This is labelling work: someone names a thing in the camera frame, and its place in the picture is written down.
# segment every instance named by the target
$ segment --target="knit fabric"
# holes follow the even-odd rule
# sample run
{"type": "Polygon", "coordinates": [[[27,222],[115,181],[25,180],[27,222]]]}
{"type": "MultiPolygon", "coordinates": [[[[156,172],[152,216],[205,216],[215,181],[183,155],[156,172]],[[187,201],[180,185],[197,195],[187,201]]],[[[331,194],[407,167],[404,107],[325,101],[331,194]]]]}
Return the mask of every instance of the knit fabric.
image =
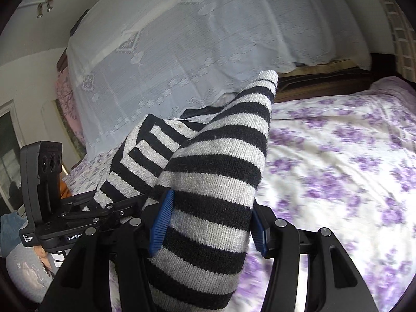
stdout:
{"type": "Polygon", "coordinates": [[[261,72],[207,125],[147,115],[99,183],[90,209],[140,193],[149,205],[175,191],[163,246],[146,261],[160,311],[222,310],[236,290],[277,79],[261,72]]]}

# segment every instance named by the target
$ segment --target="window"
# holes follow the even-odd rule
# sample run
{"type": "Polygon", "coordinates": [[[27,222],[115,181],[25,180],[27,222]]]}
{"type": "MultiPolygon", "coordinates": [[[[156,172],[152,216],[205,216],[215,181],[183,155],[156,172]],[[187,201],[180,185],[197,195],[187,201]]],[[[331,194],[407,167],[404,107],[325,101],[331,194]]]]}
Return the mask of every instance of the window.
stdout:
{"type": "Polygon", "coordinates": [[[0,107],[0,215],[24,213],[20,182],[20,148],[24,145],[13,101],[0,107]]]}

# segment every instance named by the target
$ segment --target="silver bolt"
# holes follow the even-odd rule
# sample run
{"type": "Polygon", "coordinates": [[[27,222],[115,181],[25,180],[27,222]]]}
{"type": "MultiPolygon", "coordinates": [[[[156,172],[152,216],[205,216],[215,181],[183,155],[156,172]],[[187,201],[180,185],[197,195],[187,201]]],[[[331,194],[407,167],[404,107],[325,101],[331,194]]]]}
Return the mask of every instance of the silver bolt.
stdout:
{"type": "Polygon", "coordinates": [[[284,219],[281,219],[281,218],[279,218],[279,219],[276,219],[275,220],[275,225],[277,226],[277,227],[281,227],[281,228],[283,228],[283,227],[285,227],[286,225],[288,224],[288,222],[286,222],[284,219]]]}
{"type": "Polygon", "coordinates": [[[131,226],[139,226],[141,224],[141,219],[140,218],[132,218],[130,220],[130,225],[131,226]]]}
{"type": "Polygon", "coordinates": [[[90,226],[89,228],[85,230],[85,234],[87,236],[92,236],[95,232],[97,232],[97,230],[93,228],[92,226],[90,226]]]}
{"type": "Polygon", "coordinates": [[[326,227],[323,227],[321,229],[321,233],[322,235],[324,235],[325,237],[329,237],[330,235],[332,235],[332,231],[326,227]]]}

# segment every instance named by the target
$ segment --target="camera lens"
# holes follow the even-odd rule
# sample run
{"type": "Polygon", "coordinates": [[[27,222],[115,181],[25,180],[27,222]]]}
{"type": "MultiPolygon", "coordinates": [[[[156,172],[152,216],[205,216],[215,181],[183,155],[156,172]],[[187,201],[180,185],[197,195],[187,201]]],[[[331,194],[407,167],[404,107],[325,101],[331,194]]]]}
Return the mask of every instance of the camera lens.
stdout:
{"type": "Polygon", "coordinates": [[[51,156],[51,171],[55,169],[55,155],[51,156]]]}
{"type": "Polygon", "coordinates": [[[42,171],[46,172],[46,167],[48,166],[48,159],[46,158],[46,156],[43,156],[42,159],[42,171]]]}

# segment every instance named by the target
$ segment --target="blue cloth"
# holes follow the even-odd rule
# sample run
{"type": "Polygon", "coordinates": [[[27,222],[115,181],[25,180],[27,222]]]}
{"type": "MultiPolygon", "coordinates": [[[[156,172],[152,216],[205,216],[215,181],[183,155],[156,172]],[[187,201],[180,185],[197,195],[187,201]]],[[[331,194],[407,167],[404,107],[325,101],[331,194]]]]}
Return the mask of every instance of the blue cloth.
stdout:
{"type": "Polygon", "coordinates": [[[19,229],[26,220],[17,212],[7,213],[0,217],[0,249],[1,256],[6,258],[20,244],[19,229]]]}

